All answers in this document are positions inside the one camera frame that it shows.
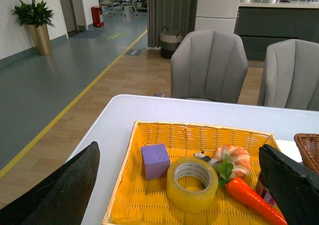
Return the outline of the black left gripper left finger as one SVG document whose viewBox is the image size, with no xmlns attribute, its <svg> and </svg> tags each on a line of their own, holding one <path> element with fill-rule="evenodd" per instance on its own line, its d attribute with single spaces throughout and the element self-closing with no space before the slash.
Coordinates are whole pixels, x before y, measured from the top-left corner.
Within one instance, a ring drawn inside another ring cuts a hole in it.
<svg viewBox="0 0 319 225">
<path fill-rule="evenodd" d="M 93 141 L 0 210 L 2 225 L 79 225 L 96 183 L 100 150 Z"/>
</svg>

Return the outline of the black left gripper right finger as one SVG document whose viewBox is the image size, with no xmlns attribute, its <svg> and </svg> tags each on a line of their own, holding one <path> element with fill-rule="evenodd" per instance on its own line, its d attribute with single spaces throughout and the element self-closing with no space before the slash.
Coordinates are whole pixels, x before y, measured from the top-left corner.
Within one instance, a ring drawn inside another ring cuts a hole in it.
<svg viewBox="0 0 319 225">
<path fill-rule="evenodd" d="M 319 175 L 265 144 L 259 163 L 266 187 L 289 225 L 319 223 Z"/>
</svg>

